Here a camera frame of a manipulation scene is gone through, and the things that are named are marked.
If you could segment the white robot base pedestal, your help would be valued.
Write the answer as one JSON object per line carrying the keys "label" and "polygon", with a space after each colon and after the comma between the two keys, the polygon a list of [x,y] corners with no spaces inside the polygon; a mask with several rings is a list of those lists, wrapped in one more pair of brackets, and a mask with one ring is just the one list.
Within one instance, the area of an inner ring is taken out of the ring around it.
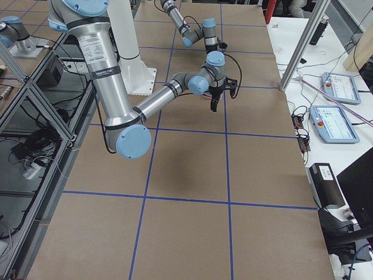
{"label": "white robot base pedestal", "polygon": [[129,1],[109,1],[107,12],[119,54],[119,67],[130,95],[149,96],[153,92],[156,68],[148,68],[140,57]]}

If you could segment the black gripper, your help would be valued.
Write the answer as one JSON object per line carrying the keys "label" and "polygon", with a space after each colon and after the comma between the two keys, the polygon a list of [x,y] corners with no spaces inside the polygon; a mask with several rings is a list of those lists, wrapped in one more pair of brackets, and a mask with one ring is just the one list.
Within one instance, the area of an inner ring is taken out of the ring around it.
{"label": "black gripper", "polygon": [[221,85],[218,87],[209,86],[208,92],[212,94],[212,99],[210,101],[210,109],[213,112],[217,111],[219,104],[219,96],[225,91],[225,86]]}

